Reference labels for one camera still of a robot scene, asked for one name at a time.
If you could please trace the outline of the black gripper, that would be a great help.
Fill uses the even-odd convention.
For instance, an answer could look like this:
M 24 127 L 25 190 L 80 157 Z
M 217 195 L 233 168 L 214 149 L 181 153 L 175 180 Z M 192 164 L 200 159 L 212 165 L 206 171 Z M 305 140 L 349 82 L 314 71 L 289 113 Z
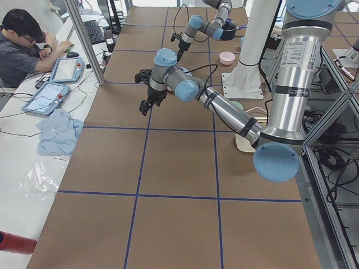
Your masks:
M 184 54 L 184 52 L 188 51 L 191 45 L 191 37 L 188 36 L 185 32 L 181 32 L 180 34 L 173 33 L 171 37 L 171 42 L 175 40 L 179 40 L 179 50 L 177 52 L 177 62 L 179 62 Z
M 167 87 L 165 84 L 160 84 L 151 80 L 152 69 L 141 69 L 139 73 L 135 75 L 135 82 L 139 84 L 143 82 L 148 86 L 146 100 L 142 100 L 140 103 L 139 111 L 143 116 L 146 116 L 151 107 L 156 104 L 160 106 L 161 102 L 167 96 Z

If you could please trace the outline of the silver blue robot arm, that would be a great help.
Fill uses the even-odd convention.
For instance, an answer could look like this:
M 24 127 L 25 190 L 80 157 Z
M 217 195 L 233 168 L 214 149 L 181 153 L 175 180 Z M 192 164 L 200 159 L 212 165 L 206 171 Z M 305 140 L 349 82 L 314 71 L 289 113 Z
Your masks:
M 224 25 L 225 20 L 228 18 L 231 12 L 232 1 L 208 0 L 203 1 L 203 3 L 218 10 L 216 17 L 212 22 L 208 22 L 199 15 L 192 15 L 188 19 L 188 24 L 184 32 L 178 34 L 174 30 L 174 33 L 171 37 L 171 42 L 174 42 L 175 39 L 179 40 L 179 51 L 177 53 L 178 62 L 181 60 L 183 53 L 189 50 L 190 45 L 195 39 L 198 31 L 215 40 L 219 40 L 223 34 L 224 30 L 222 29 L 222 26 Z
M 213 21 L 194 15 L 185 31 L 178 34 L 179 51 L 159 49 L 151 69 L 142 69 L 136 83 L 144 83 L 148 98 L 140 104 L 146 114 L 160 105 L 168 91 L 184 102 L 198 100 L 215 113 L 233 132 L 247 139 L 255 149 L 255 170 L 272 182 L 292 179 L 300 168 L 299 154 L 303 144 L 301 122 L 315 62 L 322 42 L 331 34 L 335 14 L 345 1 L 287 1 L 281 36 L 284 42 L 276 85 L 272 89 L 273 103 L 267 124 L 259 123 L 232 103 L 233 98 L 254 98 L 260 94 L 257 70 L 267 37 L 271 34 L 280 3 L 255 1 L 245 32 L 238 65 L 225 74 L 223 85 L 229 90 L 220 94 L 207 81 L 185 72 L 178 61 L 187 51 L 197 33 L 219 40 L 223 25 L 232 10 L 231 1 L 207 1 L 216 9 Z

